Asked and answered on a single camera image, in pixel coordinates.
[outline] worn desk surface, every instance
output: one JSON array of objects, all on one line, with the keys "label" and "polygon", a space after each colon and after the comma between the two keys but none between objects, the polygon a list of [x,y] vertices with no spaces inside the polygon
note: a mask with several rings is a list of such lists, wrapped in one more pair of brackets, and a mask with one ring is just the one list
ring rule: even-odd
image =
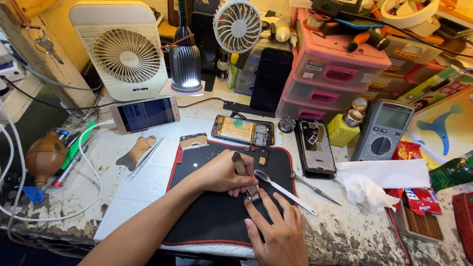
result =
[{"label": "worn desk surface", "polygon": [[[187,105],[201,99],[221,97],[225,100],[248,104],[249,97],[225,91],[226,83],[216,80],[213,92],[205,92],[200,97],[179,97],[179,105]],[[101,104],[112,101],[107,95]],[[181,116],[215,119],[216,114],[230,115],[230,111],[222,109],[222,102],[211,100],[180,110]],[[266,117],[248,115],[250,119],[274,120]],[[100,110],[99,121],[111,119],[108,108]],[[64,124],[65,128],[81,129],[79,117],[72,115]],[[73,218],[58,222],[16,222],[14,230],[22,234],[42,236],[53,239],[65,239],[76,243],[93,243],[93,237],[100,224],[116,190],[123,178],[123,166],[115,165],[115,161],[126,153],[126,149],[134,143],[121,143],[121,136],[116,133],[117,145],[105,147],[101,145],[100,134],[103,128],[96,132],[92,139],[88,157],[101,175],[104,183],[102,197],[88,210]],[[300,161],[294,134],[282,135],[283,147],[293,157],[293,168],[300,174]],[[337,162],[347,161],[349,147],[332,147]],[[20,202],[21,215],[28,218],[59,217],[73,213],[89,204],[98,192],[92,171],[79,162],[65,182],[65,188],[46,189],[45,201],[33,205],[23,198]],[[392,225],[383,213],[370,213],[359,205],[353,205],[346,199],[346,192],[333,180],[306,179],[312,185],[326,192],[342,206],[328,202],[314,194],[305,185],[296,182],[299,197],[318,210],[316,217],[306,213],[304,222],[304,239],[308,247],[310,263],[314,265],[406,265],[406,258],[398,243]],[[460,193],[458,187],[446,189],[438,193],[442,206],[441,221],[446,228],[444,244],[425,243],[410,238],[407,242],[415,265],[469,265],[465,259],[463,248],[455,225],[452,210],[452,195]],[[6,228],[7,217],[0,216],[0,224]]]}]

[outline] green bottle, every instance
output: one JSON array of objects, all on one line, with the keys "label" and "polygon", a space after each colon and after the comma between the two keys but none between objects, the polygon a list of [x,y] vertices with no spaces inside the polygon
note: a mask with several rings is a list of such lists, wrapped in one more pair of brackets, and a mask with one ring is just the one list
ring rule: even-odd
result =
[{"label": "green bottle", "polygon": [[473,156],[455,158],[429,172],[432,188],[437,193],[451,186],[473,182]]},{"label": "green bottle", "polygon": [[235,81],[237,79],[237,61],[238,61],[238,54],[237,53],[232,53],[232,56],[230,57],[230,67],[228,68],[228,82],[227,82],[227,88],[229,90],[234,90],[235,89]]}]

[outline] yellow bottle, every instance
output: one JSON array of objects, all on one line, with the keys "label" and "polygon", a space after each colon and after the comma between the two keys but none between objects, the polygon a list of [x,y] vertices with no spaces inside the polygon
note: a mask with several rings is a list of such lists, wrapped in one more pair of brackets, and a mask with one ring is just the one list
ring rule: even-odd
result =
[{"label": "yellow bottle", "polygon": [[356,135],[359,134],[359,124],[363,121],[364,111],[368,103],[363,98],[356,98],[353,101],[355,110],[350,110],[345,114],[338,114],[327,125],[328,141],[330,145],[345,147]]}]

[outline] white tape roll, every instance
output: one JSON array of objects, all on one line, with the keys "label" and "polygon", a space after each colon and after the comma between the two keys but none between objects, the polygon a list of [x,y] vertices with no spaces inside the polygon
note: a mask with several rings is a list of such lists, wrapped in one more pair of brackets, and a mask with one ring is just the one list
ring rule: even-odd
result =
[{"label": "white tape roll", "polygon": [[431,18],[437,11],[438,5],[440,4],[440,0],[432,0],[432,2],[423,9],[407,16],[394,16],[387,12],[391,8],[401,3],[404,3],[403,5],[408,5],[409,3],[406,1],[407,0],[386,0],[380,8],[382,17],[381,20],[398,28],[409,28],[421,24],[422,22]]}]

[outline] white toothbrush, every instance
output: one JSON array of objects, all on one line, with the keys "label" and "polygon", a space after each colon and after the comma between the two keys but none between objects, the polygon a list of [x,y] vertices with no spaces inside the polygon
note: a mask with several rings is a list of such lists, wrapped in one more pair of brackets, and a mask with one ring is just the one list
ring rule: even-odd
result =
[{"label": "white toothbrush", "polygon": [[276,188],[277,190],[281,191],[284,195],[288,196],[291,200],[293,200],[294,202],[296,202],[299,206],[301,206],[302,208],[304,208],[306,211],[308,211],[309,213],[311,213],[313,216],[316,216],[317,215],[317,212],[314,211],[314,209],[312,209],[309,205],[307,205],[305,202],[303,202],[301,199],[299,199],[298,197],[294,196],[291,192],[287,191],[286,189],[284,189],[283,187],[281,187],[280,185],[276,184],[274,181],[271,181],[271,179],[269,178],[269,176],[261,171],[261,170],[258,170],[256,169],[254,171],[254,175],[263,179],[264,181],[268,182],[271,184],[271,186],[273,186],[274,188]]}]

